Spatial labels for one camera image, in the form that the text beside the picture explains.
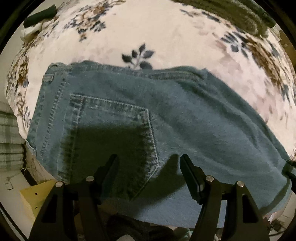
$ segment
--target black hole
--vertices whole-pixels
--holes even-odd
[[[258,218],[252,209],[250,201],[246,195],[242,196],[242,221],[244,223],[257,223]]]
[[[47,206],[45,214],[42,218],[42,222],[55,223],[57,220],[56,213],[57,213],[57,195],[54,195]]]

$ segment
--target green plaid curtain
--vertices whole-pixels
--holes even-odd
[[[0,102],[0,171],[23,168],[24,142],[10,106]]]

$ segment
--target folded blue jeans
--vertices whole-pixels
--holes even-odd
[[[194,227],[201,210],[180,171],[182,154],[220,182],[243,181],[262,214],[283,207],[291,193],[284,147],[256,111],[206,69],[51,64],[27,141],[41,165],[66,183],[93,175],[118,154],[105,201],[160,225]],[[220,226],[225,210],[223,202]]]

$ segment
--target floral blanket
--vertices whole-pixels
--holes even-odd
[[[42,77],[54,62],[132,69],[207,68],[263,118],[296,159],[296,76],[276,36],[254,37],[217,15],[170,0],[70,0],[24,43],[6,97],[26,139]]]

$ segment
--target metal bolt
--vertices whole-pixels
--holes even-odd
[[[87,182],[92,182],[94,180],[94,177],[93,176],[88,176],[85,180]]]
[[[242,181],[238,181],[237,182],[238,186],[240,186],[241,188],[244,186],[244,183]]]
[[[63,186],[63,182],[57,182],[57,183],[56,183],[56,187],[57,187],[57,188],[59,188],[59,187],[61,187],[61,186]]]
[[[212,176],[206,176],[206,180],[208,180],[209,182],[214,181],[214,178]]]

